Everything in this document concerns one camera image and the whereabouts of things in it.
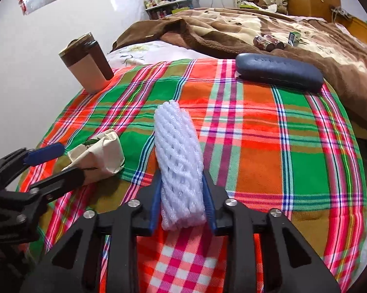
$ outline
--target bottle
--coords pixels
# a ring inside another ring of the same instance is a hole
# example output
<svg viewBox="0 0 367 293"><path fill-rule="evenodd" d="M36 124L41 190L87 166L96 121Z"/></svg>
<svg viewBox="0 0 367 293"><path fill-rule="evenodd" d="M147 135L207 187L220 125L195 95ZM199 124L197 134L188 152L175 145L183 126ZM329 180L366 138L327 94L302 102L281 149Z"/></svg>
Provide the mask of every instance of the bottle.
<svg viewBox="0 0 367 293"><path fill-rule="evenodd" d="M285 45L282 41L276 39L274 36L269 35L269 34L265 34L263 36L264 39L266 39L267 41L273 43L275 45L276 48L278 48L279 50L283 50L285 48Z"/></svg>
<svg viewBox="0 0 367 293"><path fill-rule="evenodd" d="M271 52L276 48L275 44L264 39L262 36L256 36L253 39L253 44L256 48L258 48L261 51Z"/></svg>

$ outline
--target green box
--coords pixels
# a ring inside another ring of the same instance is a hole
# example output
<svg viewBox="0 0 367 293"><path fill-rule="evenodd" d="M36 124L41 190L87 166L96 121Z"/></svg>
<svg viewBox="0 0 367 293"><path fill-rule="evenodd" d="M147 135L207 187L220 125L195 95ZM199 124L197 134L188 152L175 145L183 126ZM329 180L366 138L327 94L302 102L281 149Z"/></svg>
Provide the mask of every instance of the green box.
<svg viewBox="0 0 367 293"><path fill-rule="evenodd" d="M290 35L288 37L288 44L291 46L298 46L300 43L300 33L299 32L290 32Z"/></svg>

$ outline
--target cloth bag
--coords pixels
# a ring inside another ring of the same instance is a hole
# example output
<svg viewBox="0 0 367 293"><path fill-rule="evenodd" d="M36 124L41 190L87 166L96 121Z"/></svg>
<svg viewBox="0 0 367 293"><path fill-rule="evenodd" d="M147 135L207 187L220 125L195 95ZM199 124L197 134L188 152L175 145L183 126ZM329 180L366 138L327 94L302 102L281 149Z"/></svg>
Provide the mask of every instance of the cloth bag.
<svg viewBox="0 0 367 293"><path fill-rule="evenodd" d="M70 167L85 172L83 185L97 182L120 172L124 168L124 153L118 135L113 129L106 130L68 152Z"/></svg>

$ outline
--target plaid blanket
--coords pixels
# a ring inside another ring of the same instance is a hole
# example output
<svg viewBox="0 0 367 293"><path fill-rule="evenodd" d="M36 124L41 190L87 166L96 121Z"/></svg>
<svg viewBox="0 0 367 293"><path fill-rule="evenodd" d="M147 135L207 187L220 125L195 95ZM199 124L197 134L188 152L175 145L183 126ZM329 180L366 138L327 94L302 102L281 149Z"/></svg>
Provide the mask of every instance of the plaid blanket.
<svg viewBox="0 0 367 293"><path fill-rule="evenodd" d="M37 261L87 208L114 210L148 185L157 167L153 114L178 100L192 117L204 167L230 197L248 207L277 207L294 223L345 292L359 261L365 225L365 180L359 148L339 99L325 84L321 95L302 94L235 78L234 60L179 60L118 70L96 95L79 93L40 146L60 141L70 150L115 129L125 155L117 176L83 186L53 202L40 220L41 238L27 248ZM31 168L19 190L68 164ZM102 263L105 290L110 239ZM138 237L141 292L222 292L225 237L206 225ZM263 287L257 246L258 292Z"/></svg>

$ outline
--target beige cup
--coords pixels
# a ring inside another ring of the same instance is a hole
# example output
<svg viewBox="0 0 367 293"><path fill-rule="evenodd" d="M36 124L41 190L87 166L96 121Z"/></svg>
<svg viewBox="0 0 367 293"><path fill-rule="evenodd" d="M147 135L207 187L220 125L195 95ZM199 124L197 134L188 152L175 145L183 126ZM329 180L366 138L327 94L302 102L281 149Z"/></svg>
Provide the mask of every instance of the beige cup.
<svg viewBox="0 0 367 293"><path fill-rule="evenodd" d="M105 89L114 76L101 47L91 33L73 40L59 56L89 94Z"/></svg>

